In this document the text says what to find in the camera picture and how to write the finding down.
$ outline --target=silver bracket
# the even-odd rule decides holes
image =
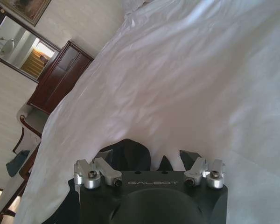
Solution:
[[[74,165],[74,177],[75,184],[84,184],[87,189],[98,188],[101,183],[99,170],[92,162],[88,164],[86,160],[78,160],[77,165]]]
[[[185,183],[190,186],[200,185],[202,177],[210,188],[220,189],[224,184],[225,164],[222,160],[214,160],[210,169],[205,158],[198,157],[192,168],[184,173]]]
[[[105,183],[109,186],[120,187],[122,173],[113,169],[103,158],[95,158],[94,164],[105,177]]]
[[[95,158],[90,164],[86,160],[78,160],[74,164],[75,190],[83,184],[87,189],[98,188],[101,176],[109,186],[119,187],[122,184],[122,173],[114,170],[103,158]]]
[[[207,171],[207,162],[205,158],[198,157],[192,168],[184,173],[185,182],[192,186],[200,185],[202,176]]]
[[[225,164],[222,160],[214,160],[210,174],[206,176],[206,183],[210,188],[220,189],[224,184]]]

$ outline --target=framed painting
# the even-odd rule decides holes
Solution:
[[[51,0],[0,0],[0,3],[36,26]]]

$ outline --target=cabinet door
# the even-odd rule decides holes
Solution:
[[[38,84],[28,104],[50,114],[74,87],[93,59],[68,42]]]
[[[88,64],[89,59],[82,54],[79,54],[75,63],[66,72],[62,82],[56,87],[55,91],[50,96],[50,99],[45,104],[44,109],[46,111],[52,112],[57,107],[59,102],[72,90]]]

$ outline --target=bed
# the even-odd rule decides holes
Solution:
[[[280,223],[280,0],[154,0],[50,115],[15,224],[46,220],[78,159],[130,138],[226,164],[227,223]]]

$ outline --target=screw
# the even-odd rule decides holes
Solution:
[[[115,178],[115,179],[113,180],[113,186],[114,186],[114,187],[119,188],[119,187],[121,187],[121,185],[122,185],[121,179]]]
[[[195,186],[195,181],[194,181],[193,179],[187,179],[187,180],[185,181],[185,184],[186,184],[186,186],[187,186],[188,188],[192,188],[192,187]]]
[[[95,178],[97,176],[97,172],[95,170],[91,170],[88,173],[89,178]]]
[[[214,178],[218,178],[219,177],[219,172],[218,171],[211,171],[210,175]]]

